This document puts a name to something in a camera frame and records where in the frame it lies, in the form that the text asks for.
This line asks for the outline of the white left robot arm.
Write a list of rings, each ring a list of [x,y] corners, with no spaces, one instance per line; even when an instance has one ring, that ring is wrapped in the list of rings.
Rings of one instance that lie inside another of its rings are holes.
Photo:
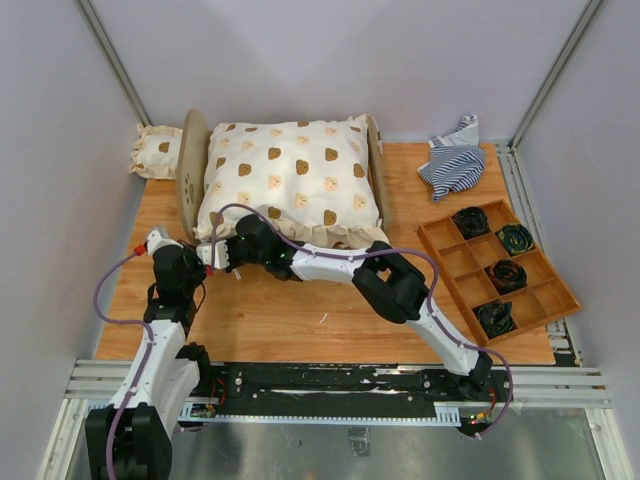
[[[89,412],[85,435],[93,479],[166,479],[171,438],[190,394],[214,383],[206,349],[187,344],[205,268],[194,247],[147,240],[135,255],[153,260],[154,283],[138,325],[143,329],[134,361],[109,403]]]

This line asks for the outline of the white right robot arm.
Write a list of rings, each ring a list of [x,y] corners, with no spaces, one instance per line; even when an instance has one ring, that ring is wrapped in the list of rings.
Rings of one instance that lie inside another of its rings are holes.
[[[474,400],[489,387],[490,356],[468,342],[441,313],[424,274],[405,258],[408,249],[376,241],[340,250],[285,238],[258,215],[238,222],[219,253],[228,271],[254,264],[282,281],[333,281],[352,285],[381,318],[411,327],[434,350],[453,377],[455,392]]]

